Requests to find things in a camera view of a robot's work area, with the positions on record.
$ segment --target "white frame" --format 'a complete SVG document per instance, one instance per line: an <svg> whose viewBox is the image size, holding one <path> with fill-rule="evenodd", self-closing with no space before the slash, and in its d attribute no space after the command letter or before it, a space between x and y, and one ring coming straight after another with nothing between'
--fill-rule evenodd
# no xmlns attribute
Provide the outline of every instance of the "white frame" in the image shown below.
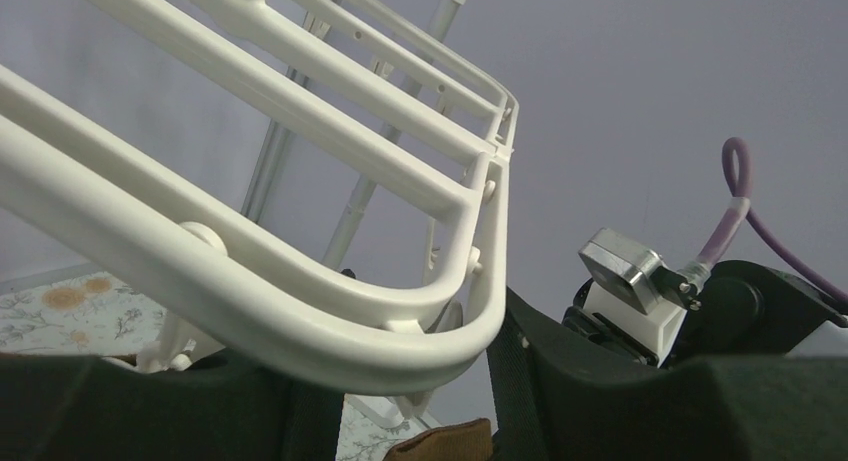
<svg viewBox="0 0 848 461"><path fill-rule="evenodd" d="M177 59L450 228L431 281L349 279L0 66L0 204L202 331L270 367L356 394L426 391L461 374L505 311L509 159L518 104L491 77L375 0L346 0L438 60L477 95L325 0L295 0L456 106L476 136L381 79L265 0L190 0L233 34L468 168L443 175L164 0L88 0ZM220 236L228 256L180 223ZM424 334L471 278L468 323Z"/></svg>

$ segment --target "gray wall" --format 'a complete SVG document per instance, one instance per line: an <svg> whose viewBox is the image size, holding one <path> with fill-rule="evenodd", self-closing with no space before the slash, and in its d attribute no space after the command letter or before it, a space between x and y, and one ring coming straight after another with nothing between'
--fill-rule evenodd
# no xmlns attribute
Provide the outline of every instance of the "gray wall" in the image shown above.
<svg viewBox="0 0 848 461"><path fill-rule="evenodd" d="M385 1L419 25L436 3ZM738 135L753 150L757 211L848 288L846 4L469 0L447 44L506 84L522 108L510 285L561 317L588 279L575 252L601 226L671 263L687 261L725 209L719 153ZM264 225L320 257L354 180L298 142ZM423 216L378 191L346 266L369 281L415 285L423 229ZM747 226L729 257L786 267ZM432 413L445 423L494 418L485 362L444 387Z"/></svg>
<svg viewBox="0 0 848 461"><path fill-rule="evenodd" d="M185 0L169 1L211 25ZM271 3L303 19L289 0ZM268 118L87 1L0 0L0 63L241 208ZM7 211L0 233L0 282L86 262Z"/></svg>

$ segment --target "baseboard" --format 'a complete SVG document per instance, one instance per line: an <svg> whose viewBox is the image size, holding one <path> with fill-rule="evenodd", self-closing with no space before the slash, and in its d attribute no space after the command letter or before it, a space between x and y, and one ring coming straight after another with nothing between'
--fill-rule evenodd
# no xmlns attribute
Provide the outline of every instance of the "baseboard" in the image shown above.
<svg viewBox="0 0 848 461"><path fill-rule="evenodd" d="M87 276L100 271L103 271L103 268L100 266L94 263L85 263L48 271L46 273L35 274L25 278L4 281L0 283L0 295L37 288L47 284L58 283L59 281Z"/></svg>

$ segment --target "drying rack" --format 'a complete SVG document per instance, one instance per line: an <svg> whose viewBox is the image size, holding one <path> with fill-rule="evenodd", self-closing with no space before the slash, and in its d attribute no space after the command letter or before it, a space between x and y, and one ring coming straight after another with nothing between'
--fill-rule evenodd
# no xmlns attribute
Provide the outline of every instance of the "drying rack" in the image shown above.
<svg viewBox="0 0 848 461"><path fill-rule="evenodd" d="M164 0L88 1L426 213L447 228L448 242L423 287L350 279L2 66L0 204L215 340L326 387L381 396L428 391L486 349L505 310L518 115L503 86L377 0L344 1L393 37L331 0L294 1L368 48L380 69L356 63L265 0L189 0L229 34L464 166L465 175L452 179ZM406 88L438 93L438 105L388 82L387 66L412 80ZM484 120L483 132L453 121L451 108ZM426 334L422 326L465 283L464 325Z"/></svg>

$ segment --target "white pole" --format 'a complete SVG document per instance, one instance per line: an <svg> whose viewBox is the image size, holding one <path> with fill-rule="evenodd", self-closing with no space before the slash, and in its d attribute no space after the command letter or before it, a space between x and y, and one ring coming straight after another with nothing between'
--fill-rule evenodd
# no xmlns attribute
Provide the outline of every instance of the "white pole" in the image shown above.
<svg viewBox="0 0 848 461"><path fill-rule="evenodd" d="M456 13L462 5L462 1L439 0L439 5L433 13L432 18L430 18L427 33L440 42L444 41L448 29L450 29ZM422 54L421 57L428 63L433 62L429 56ZM401 89L410 96L417 98L421 92L421 84L412 77L406 76L401 84ZM394 144L397 144L401 134L397 128L388 123L384 123L380 128L380 135ZM359 223L365 215L365 208L368 207L368 202L374 195L376 188L377 183L374 181L371 181L365 176L359 177L347 202L347 206L339 219L339 223L336 225L336 231L333 233L332 239L330 239L330 244L327 246L327 252L324 253L324 258L321 260L325 266L334 270L339 269L353 240L353 236L359 229Z"/></svg>

